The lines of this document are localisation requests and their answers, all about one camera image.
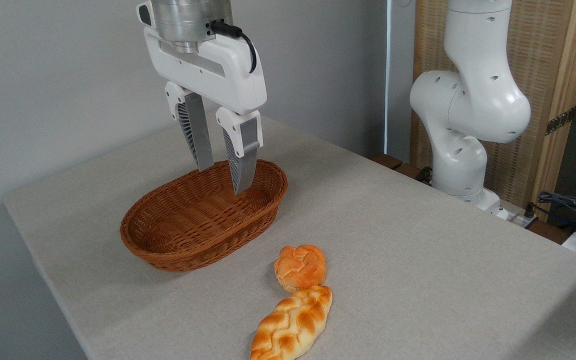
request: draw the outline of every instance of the table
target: table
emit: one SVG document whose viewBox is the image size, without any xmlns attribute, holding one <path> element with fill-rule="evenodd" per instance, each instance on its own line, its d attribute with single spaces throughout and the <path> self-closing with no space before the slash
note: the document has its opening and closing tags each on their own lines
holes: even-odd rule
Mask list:
<svg viewBox="0 0 576 360">
<path fill-rule="evenodd" d="M 276 121 L 263 136 L 259 157 L 288 177 L 274 224 L 188 273 L 150 267 L 119 237 L 135 201 L 194 169 L 179 126 L 5 198 L 91 360 L 249 358 L 288 295 L 272 262 L 299 244 L 322 248 L 334 293 L 303 360 L 576 359 L 576 253 Z"/>
</svg>

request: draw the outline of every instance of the white wall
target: white wall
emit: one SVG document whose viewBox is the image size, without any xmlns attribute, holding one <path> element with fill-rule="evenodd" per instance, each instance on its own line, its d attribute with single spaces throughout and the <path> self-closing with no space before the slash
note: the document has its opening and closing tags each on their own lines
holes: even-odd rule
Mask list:
<svg viewBox="0 0 576 360">
<path fill-rule="evenodd" d="M 137 3 L 0 1 L 0 359 L 84 358 L 2 197 L 169 124 Z M 232 6 L 263 61 L 263 114 L 362 155 L 379 152 L 385 2 Z"/>
<path fill-rule="evenodd" d="M 415 0 L 392 0 L 388 155 L 410 160 L 410 88 L 415 50 Z"/>
</svg>

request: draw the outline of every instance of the bread roll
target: bread roll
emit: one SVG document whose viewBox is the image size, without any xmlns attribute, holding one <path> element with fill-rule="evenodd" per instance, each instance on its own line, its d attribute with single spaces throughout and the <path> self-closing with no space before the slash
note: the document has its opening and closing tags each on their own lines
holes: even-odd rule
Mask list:
<svg viewBox="0 0 576 360">
<path fill-rule="evenodd" d="M 326 257 L 315 245 L 286 246 L 274 262 L 274 273 L 287 292 L 322 285 L 326 281 Z"/>
<path fill-rule="evenodd" d="M 280 301 L 259 323 L 250 360 L 295 360 L 304 355 L 326 328 L 331 304 L 332 291 L 320 285 Z"/>
</svg>

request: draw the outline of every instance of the brown woven basket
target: brown woven basket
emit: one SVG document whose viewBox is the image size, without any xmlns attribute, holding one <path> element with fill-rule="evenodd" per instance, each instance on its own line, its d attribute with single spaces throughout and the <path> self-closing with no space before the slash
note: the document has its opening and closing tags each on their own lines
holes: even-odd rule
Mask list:
<svg viewBox="0 0 576 360">
<path fill-rule="evenodd" d="M 286 189 L 282 169 L 257 160 L 252 186 L 235 195 L 228 161 L 220 161 L 144 195 L 123 217 L 119 232 L 126 248 L 157 269 L 199 269 L 263 233 Z"/>
</svg>

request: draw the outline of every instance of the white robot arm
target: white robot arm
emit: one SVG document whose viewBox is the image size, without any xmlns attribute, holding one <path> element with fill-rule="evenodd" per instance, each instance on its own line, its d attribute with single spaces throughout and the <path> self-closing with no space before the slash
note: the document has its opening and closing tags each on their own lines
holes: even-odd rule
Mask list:
<svg viewBox="0 0 576 360">
<path fill-rule="evenodd" d="M 264 144 L 258 109 L 266 102 L 259 55 L 233 22 L 230 0 L 151 0 L 137 6 L 166 96 L 200 171 L 214 164 L 202 97 L 221 105 L 236 194 L 252 184 L 257 149 Z"/>
<path fill-rule="evenodd" d="M 486 150 L 478 139 L 508 143 L 530 121 L 506 54 L 512 0 L 449 0 L 444 48 L 457 66 L 414 82 L 412 109 L 432 145 L 432 186 L 500 217 L 499 197 L 484 189 Z"/>
</svg>

